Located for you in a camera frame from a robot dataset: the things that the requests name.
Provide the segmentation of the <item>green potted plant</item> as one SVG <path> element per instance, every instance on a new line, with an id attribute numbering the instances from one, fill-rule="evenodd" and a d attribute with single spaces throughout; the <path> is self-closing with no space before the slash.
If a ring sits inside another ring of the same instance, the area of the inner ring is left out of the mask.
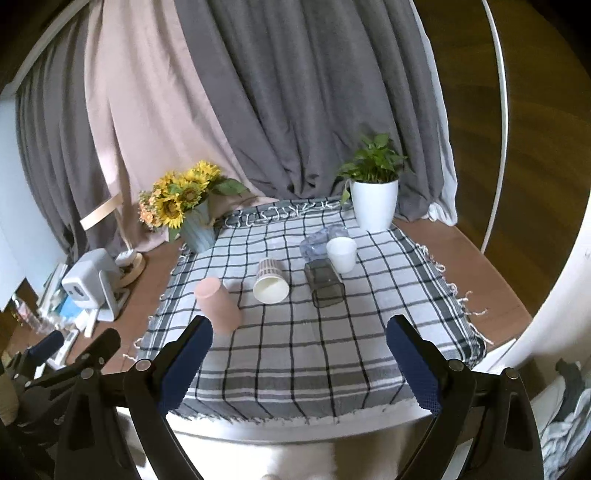
<path id="1" fill-rule="evenodd" d="M 338 177 L 345 180 L 341 203 L 352 197 L 354 183 L 386 184 L 398 181 L 408 157 L 394 150 L 388 133 L 370 138 L 362 136 L 363 147 L 356 151 L 353 159 L 343 163 Z"/>

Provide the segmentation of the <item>dark transparent square cup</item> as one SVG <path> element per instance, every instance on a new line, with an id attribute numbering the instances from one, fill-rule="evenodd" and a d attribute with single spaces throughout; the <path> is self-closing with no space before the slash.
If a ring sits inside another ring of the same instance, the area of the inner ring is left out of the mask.
<path id="1" fill-rule="evenodd" d="M 312 260 L 304 265 L 304 275 L 317 308 L 328 308 L 345 299 L 345 286 L 327 259 Z"/>

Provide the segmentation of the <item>black white plaid cloth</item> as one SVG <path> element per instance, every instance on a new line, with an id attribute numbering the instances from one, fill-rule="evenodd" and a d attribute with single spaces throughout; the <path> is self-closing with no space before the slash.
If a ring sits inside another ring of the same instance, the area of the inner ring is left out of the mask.
<path id="1" fill-rule="evenodd" d="M 331 225 L 356 241 L 356 265 L 342 277 L 345 299 L 317 308 L 300 244 Z M 221 279 L 242 311 L 242 326 L 214 338 L 178 414 L 263 423 L 336 420 L 407 399 L 411 390 L 386 343 L 386 328 L 405 315 L 448 358 L 469 366 L 486 342 L 468 319 L 443 266 L 399 228 L 370 234 L 351 207 L 332 199 L 280 201 L 218 220 L 214 246 L 182 248 L 137 354 L 153 358 L 200 314 L 194 290 Z M 280 262 L 290 293 L 266 305 L 253 296 L 259 261 Z"/>

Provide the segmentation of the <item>white portable projector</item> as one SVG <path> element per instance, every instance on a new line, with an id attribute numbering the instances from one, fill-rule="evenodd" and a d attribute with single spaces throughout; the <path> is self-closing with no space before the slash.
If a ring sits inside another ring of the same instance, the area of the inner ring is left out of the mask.
<path id="1" fill-rule="evenodd" d="M 119 267 L 105 249 L 98 248 L 82 255 L 61 285 L 79 308 L 96 313 L 98 321 L 113 322 L 130 294 L 120 280 Z"/>

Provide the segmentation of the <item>pink plastic cup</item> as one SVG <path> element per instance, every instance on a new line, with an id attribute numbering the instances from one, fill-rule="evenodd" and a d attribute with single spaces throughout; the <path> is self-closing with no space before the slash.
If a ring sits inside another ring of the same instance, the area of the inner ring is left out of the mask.
<path id="1" fill-rule="evenodd" d="M 206 277 L 194 290 L 197 305 L 218 335 L 231 335 L 242 325 L 242 312 L 221 279 Z"/>

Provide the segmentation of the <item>white remote control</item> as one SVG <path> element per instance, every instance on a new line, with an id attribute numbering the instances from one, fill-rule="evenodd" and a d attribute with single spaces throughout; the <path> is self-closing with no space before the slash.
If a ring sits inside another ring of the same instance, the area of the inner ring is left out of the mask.
<path id="1" fill-rule="evenodd" d="M 76 328 L 66 332 L 66 336 L 62 346 L 46 361 L 50 368 L 52 368 L 53 370 L 58 370 L 65 366 L 66 359 L 73 347 L 73 344 L 77 340 L 78 335 L 79 330 Z"/>

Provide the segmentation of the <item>clear plastic bottle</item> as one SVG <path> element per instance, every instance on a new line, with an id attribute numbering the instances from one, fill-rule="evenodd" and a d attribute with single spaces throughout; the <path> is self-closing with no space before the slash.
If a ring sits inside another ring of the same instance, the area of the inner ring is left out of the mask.
<path id="1" fill-rule="evenodd" d="M 33 332 L 39 335 L 48 335 L 54 331 L 53 325 L 47 320 L 39 318 L 18 295 L 12 295 L 12 302 L 20 322 L 28 325 Z"/>

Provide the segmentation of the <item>sunflower bouquet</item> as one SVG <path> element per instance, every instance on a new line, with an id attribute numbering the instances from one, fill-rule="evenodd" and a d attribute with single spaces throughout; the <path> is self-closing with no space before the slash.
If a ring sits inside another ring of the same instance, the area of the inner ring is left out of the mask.
<path id="1" fill-rule="evenodd" d="M 199 160 L 185 171 L 168 171 L 138 197 L 138 219 L 150 232 L 165 230 L 172 239 L 181 234 L 188 217 L 211 195 L 236 197 L 250 194 L 239 180 L 226 176 L 211 161 Z"/>

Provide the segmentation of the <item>grey curtain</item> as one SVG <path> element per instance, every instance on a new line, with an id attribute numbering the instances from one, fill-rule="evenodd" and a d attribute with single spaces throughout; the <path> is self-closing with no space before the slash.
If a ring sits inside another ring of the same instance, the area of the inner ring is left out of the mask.
<path id="1" fill-rule="evenodd" d="M 410 1 L 172 1 L 214 114 L 270 199 L 335 196 L 363 135 L 407 156 L 397 215 L 453 225 L 458 187 L 430 40 Z M 109 191 L 84 89 L 89 5 L 54 37 L 16 95 L 25 178 L 71 259 L 129 240 Z"/>

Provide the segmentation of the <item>pink curtain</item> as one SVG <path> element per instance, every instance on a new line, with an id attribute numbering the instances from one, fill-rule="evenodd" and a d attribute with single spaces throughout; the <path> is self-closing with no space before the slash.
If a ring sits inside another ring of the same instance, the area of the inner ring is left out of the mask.
<path id="1" fill-rule="evenodd" d="M 199 160 L 245 185 L 235 197 L 215 197 L 219 217 L 263 205 L 222 131 L 194 68 L 171 1 L 93 1 L 84 54 L 89 124 L 108 189 L 123 197 L 123 232 L 142 252 L 165 240 L 140 223 L 138 196 L 167 172 Z"/>

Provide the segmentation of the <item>white plain cup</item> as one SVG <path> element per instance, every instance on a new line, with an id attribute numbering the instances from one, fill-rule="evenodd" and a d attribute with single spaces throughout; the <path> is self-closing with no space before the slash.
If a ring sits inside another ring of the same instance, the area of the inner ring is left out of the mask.
<path id="1" fill-rule="evenodd" d="M 336 272 L 349 273 L 356 265 L 356 241 L 349 237 L 332 238 L 327 243 L 327 254 Z"/>

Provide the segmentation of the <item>white plant pot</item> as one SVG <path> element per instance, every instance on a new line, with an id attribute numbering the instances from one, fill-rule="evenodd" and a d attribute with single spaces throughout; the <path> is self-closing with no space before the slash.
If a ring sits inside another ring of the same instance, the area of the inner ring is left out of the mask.
<path id="1" fill-rule="evenodd" d="M 398 204 L 399 181 L 351 185 L 353 210 L 362 230 L 379 233 L 388 230 L 394 220 Z"/>

